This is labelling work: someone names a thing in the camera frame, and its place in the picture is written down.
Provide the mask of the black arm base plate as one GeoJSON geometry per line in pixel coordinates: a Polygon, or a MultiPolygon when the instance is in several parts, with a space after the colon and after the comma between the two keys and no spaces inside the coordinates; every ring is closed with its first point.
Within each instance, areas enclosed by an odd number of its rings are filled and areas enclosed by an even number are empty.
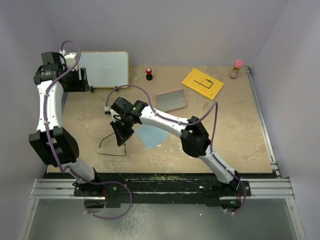
{"type": "Polygon", "coordinates": [[[213,173],[100,173],[104,186],[81,187],[69,173],[46,173],[45,179],[71,181],[74,196],[106,199],[108,208],[121,204],[200,204],[238,209],[251,196],[248,181],[221,183],[213,173]]]}

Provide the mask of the blue cleaning cloth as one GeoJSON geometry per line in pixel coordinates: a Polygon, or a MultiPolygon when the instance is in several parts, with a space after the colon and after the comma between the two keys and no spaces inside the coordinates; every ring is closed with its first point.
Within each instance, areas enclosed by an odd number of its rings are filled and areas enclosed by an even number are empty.
{"type": "Polygon", "coordinates": [[[153,149],[169,137],[167,131],[145,124],[137,128],[135,133],[148,150],[153,149]]]}

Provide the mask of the thin framed sunglasses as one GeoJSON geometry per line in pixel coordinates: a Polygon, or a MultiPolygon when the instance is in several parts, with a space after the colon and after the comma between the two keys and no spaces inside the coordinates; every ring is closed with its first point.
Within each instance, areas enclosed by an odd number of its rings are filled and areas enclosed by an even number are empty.
{"type": "Polygon", "coordinates": [[[126,144],[118,146],[115,133],[111,133],[104,137],[97,148],[97,154],[108,157],[125,157],[127,155],[126,144]]]}

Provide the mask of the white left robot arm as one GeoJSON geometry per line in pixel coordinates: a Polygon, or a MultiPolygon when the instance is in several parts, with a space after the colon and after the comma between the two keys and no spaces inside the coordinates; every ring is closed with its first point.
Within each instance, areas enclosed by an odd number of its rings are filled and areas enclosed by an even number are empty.
{"type": "Polygon", "coordinates": [[[28,141],[46,166],[69,172],[78,184],[86,184],[91,196],[103,191],[103,184],[95,169],[80,158],[75,138],[64,128],[62,100],[64,92],[80,92],[88,87],[80,79],[80,53],[42,53],[42,65],[33,78],[39,94],[39,120],[35,133],[28,141]]]}

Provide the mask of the pink glasses case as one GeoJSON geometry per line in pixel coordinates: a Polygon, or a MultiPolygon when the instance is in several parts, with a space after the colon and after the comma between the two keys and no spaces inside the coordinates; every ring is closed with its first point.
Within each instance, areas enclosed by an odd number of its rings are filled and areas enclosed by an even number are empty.
{"type": "Polygon", "coordinates": [[[184,89],[172,90],[164,93],[159,93],[156,96],[157,109],[162,112],[170,112],[185,108],[187,102],[184,98],[184,89]]]}

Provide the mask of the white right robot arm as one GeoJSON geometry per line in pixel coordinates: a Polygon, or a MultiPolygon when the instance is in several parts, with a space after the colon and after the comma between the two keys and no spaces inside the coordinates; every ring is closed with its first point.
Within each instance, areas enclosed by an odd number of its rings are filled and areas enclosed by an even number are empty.
{"type": "Polygon", "coordinates": [[[233,196],[240,190],[239,173],[214,150],[213,139],[209,138],[201,119],[195,116],[176,117],[155,109],[146,102],[138,100],[132,104],[122,97],[118,97],[104,110],[112,117],[110,125],[118,146],[133,135],[135,124],[156,127],[178,137],[185,154],[201,159],[213,171],[226,195],[233,196]]]}

